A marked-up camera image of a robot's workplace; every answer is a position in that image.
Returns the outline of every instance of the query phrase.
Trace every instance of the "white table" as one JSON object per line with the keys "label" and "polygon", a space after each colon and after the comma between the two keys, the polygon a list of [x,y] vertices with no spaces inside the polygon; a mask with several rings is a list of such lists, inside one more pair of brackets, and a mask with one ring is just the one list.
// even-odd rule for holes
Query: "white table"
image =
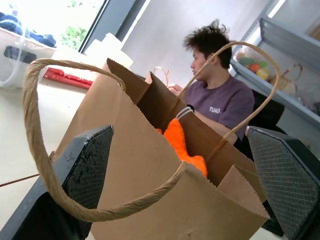
{"label": "white table", "polygon": [[[41,128],[49,154],[58,147],[85,93],[85,89],[47,79],[38,86]],[[0,88],[0,112],[0,184],[37,174],[26,138],[21,90]],[[36,179],[33,177],[0,187],[0,230]],[[91,234],[87,239],[94,240]],[[280,239],[262,228],[251,238]]]}

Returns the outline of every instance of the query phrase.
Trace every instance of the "man's arm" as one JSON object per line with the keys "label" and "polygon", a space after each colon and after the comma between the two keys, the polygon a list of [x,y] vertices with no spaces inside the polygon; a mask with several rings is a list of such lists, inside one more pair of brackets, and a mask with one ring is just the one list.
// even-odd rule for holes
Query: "man's arm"
{"label": "man's arm", "polygon": [[[194,114],[205,124],[207,124],[210,128],[212,128],[217,134],[219,134],[220,136],[224,136],[226,135],[228,132],[230,132],[230,129],[227,128],[226,126],[222,125],[221,123],[218,123],[216,121],[211,120],[210,118],[207,118],[206,116],[203,116],[201,113],[194,111]],[[234,145],[235,142],[237,141],[238,136],[233,133],[228,139],[227,141]]]}

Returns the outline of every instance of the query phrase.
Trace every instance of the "orange fabric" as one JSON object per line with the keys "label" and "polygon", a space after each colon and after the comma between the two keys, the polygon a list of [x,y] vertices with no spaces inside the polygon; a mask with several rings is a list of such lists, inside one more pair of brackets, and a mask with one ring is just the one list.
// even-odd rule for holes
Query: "orange fabric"
{"label": "orange fabric", "polygon": [[168,128],[165,130],[163,136],[175,149],[176,154],[178,155],[181,161],[186,161],[190,164],[193,164],[196,168],[198,168],[203,173],[205,177],[208,176],[207,166],[204,158],[202,156],[188,155],[184,129],[182,128],[177,118],[174,118],[169,123]]}

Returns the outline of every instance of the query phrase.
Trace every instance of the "gray shelf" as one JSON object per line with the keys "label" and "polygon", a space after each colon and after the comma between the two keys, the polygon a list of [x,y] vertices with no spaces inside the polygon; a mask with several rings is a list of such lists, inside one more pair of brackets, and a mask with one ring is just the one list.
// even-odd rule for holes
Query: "gray shelf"
{"label": "gray shelf", "polygon": [[[242,66],[234,59],[231,60],[231,65],[238,74],[243,76],[250,84],[257,87],[263,94],[265,94],[266,96],[270,94],[273,88],[273,86],[270,83],[261,79],[255,73],[253,73],[246,67]],[[299,103],[298,100],[288,96],[287,94],[279,90],[276,92],[273,99],[283,104],[291,111],[295,112],[297,115],[299,115],[304,120],[308,121],[316,128],[320,129],[320,116],[304,107],[301,103]]]}
{"label": "gray shelf", "polygon": [[260,19],[261,40],[320,74],[320,41],[267,16]]}

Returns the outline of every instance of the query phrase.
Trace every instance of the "curly dark hair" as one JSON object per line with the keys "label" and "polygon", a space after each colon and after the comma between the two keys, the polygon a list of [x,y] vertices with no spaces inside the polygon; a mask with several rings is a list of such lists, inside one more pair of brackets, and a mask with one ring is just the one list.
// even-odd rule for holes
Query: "curly dark hair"
{"label": "curly dark hair", "polygon": [[[228,32],[229,30],[225,25],[219,27],[219,20],[216,19],[210,25],[203,26],[187,35],[183,41],[183,46],[187,50],[197,49],[207,59],[210,54],[217,52],[230,42],[227,35]],[[228,69],[232,57],[231,47],[220,53],[218,57],[221,66],[224,69]]]}

